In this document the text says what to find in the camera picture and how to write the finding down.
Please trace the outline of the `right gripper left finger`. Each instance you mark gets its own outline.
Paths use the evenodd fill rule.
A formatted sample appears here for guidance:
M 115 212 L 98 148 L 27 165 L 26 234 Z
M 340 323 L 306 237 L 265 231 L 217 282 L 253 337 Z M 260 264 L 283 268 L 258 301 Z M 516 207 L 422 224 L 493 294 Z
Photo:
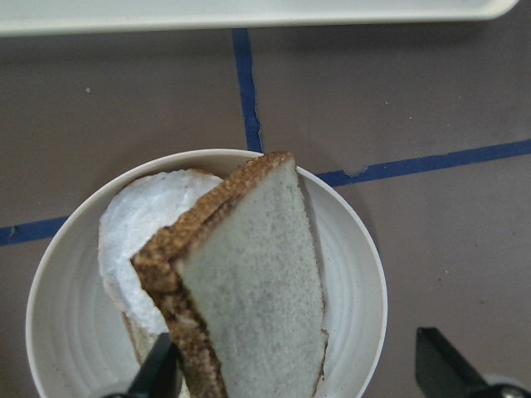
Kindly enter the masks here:
M 178 349 L 168 333 L 161 333 L 126 391 L 126 396 L 179 397 L 182 385 Z

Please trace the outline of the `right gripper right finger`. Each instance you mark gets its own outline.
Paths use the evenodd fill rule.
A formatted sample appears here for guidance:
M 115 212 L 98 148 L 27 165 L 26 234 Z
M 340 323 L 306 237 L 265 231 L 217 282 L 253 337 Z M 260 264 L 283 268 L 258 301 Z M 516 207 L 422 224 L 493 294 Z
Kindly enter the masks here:
M 418 328 L 415 377 L 424 397 L 502 397 L 437 328 Z

